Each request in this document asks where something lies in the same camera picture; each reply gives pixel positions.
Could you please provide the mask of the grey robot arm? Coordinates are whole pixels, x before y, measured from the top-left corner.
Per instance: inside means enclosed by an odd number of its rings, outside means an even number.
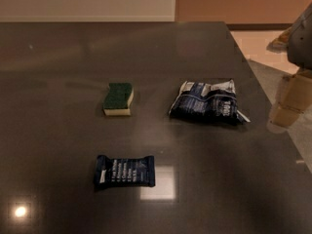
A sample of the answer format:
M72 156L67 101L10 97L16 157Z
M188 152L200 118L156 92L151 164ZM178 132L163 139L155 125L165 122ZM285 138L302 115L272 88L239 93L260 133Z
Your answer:
M312 69L312 3L292 25L288 61L300 68Z

